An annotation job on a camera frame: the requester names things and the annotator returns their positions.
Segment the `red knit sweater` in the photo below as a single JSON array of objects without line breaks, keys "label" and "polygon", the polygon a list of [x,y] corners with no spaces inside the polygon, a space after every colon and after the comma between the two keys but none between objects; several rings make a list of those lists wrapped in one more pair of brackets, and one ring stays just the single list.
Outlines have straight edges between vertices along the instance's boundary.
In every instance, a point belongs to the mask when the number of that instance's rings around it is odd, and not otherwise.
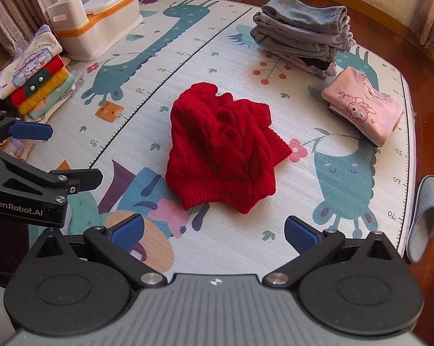
[{"label": "red knit sweater", "polygon": [[275,167],[291,154],[271,129],[265,103],[191,85],[170,112],[172,148],[166,184],[185,209],[219,202],[248,213],[276,192]]}]

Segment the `pastel clothes pile on floor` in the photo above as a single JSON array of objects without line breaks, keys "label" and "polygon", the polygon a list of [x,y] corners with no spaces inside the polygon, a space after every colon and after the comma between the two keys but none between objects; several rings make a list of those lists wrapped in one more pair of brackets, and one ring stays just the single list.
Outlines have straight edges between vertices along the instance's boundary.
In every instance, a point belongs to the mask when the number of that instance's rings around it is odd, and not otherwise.
[{"label": "pastel clothes pile on floor", "polygon": [[34,141],[9,138],[0,144],[0,150],[22,162],[26,162],[35,145]]}]

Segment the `colourful folded clothes stack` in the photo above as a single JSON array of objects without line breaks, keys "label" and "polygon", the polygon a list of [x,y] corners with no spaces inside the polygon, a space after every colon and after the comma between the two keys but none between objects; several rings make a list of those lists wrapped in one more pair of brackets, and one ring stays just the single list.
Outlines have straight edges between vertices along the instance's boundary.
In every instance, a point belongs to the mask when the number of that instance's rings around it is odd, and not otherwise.
[{"label": "colourful folded clothes stack", "polygon": [[61,52],[45,24],[0,74],[1,100],[29,122],[47,122],[84,84],[80,71],[67,69]]}]

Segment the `grey folded clothes stack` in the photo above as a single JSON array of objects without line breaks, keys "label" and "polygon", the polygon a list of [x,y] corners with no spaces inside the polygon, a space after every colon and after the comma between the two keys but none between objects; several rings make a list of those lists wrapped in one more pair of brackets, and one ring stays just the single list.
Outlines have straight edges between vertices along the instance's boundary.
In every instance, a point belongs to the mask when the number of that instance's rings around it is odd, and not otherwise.
[{"label": "grey folded clothes stack", "polygon": [[356,44],[344,5],[270,0],[253,21],[250,35],[262,50],[322,79],[333,74],[337,54]]}]

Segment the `cartoon animal play mat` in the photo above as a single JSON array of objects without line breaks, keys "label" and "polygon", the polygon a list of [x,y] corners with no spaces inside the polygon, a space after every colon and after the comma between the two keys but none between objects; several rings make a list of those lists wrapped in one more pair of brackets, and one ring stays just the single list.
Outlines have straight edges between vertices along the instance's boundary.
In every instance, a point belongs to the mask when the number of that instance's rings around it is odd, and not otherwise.
[{"label": "cartoon animal play mat", "polygon": [[414,130],[408,85],[355,46],[309,74],[258,46],[258,10],[219,0],[129,4],[136,27],[104,55],[56,73],[50,32],[22,58],[7,105],[48,123],[45,142],[5,151],[45,171],[95,168],[69,196],[64,234],[104,225],[128,251],[175,272],[264,275],[294,258],[289,216],[406,245]]}]

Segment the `grey blue slipper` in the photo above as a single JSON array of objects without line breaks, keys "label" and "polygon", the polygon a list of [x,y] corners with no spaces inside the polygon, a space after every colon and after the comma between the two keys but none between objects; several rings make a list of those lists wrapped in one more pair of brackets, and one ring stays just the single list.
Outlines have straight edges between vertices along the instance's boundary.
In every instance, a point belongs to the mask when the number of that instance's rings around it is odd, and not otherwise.
[{"label": "grey blue slipper", "polygon": [[411,263],[418,263],[434,235],[434,176],[425,176],[416,194],[415,210],[406,244]]}]

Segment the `small white plastic bin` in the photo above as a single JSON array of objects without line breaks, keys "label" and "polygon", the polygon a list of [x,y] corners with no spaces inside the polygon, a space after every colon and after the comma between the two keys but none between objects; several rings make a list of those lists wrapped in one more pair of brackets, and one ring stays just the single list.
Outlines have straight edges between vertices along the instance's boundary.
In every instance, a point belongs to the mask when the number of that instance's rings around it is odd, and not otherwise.
[{"label": "small white plastic bin", "polygon": [[82,0],[61,0],[47,8],[55,31],[74,31],[89,22]]}]

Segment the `white orange storage box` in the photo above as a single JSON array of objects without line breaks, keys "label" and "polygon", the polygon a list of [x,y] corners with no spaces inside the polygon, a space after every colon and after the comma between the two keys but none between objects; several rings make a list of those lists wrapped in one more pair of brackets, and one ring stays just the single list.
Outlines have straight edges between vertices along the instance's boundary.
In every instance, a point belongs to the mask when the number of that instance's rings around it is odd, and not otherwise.
[{"label": "white orange storage box", "polygon": [[139,0],[89,0],[83,6],[88,23],[74,31],[53,29],[70,59],[101,57],[143,21]]}]

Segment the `pink folded bunny sweatshirt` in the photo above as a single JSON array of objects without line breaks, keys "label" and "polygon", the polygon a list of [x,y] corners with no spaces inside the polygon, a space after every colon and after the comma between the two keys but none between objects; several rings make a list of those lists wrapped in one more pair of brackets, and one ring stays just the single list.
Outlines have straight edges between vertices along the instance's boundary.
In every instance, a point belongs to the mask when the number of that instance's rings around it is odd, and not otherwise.
[{"label": "pink folded bunny sweatshirt", "polygon": [[365,74],[351,66],[321,92],[329,108],[353,124],[377,147],[386,144],[404,113],[390,95],[373,88]]}]

